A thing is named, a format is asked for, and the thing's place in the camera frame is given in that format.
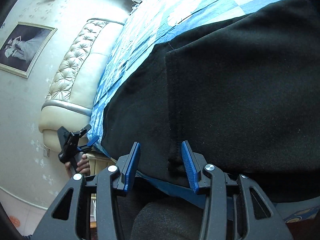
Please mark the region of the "person's left hand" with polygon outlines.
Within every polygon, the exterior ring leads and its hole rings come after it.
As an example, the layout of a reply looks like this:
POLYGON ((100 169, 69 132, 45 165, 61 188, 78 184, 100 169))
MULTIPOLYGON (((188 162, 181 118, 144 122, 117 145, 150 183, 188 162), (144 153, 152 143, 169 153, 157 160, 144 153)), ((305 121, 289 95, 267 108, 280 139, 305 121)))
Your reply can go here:
MULTIPOLYGON (((71 172, 71 163, 70 162, 65 163, 65 169, 66 169, 68 177, 71 178, 72 172, 71 172)), ((89 160, 87 159, 86 154, 83 154, 81 157, 81 160, 79 162, 77 162, 76 171, 84 176, 89 176, 91 174, 89 160)))

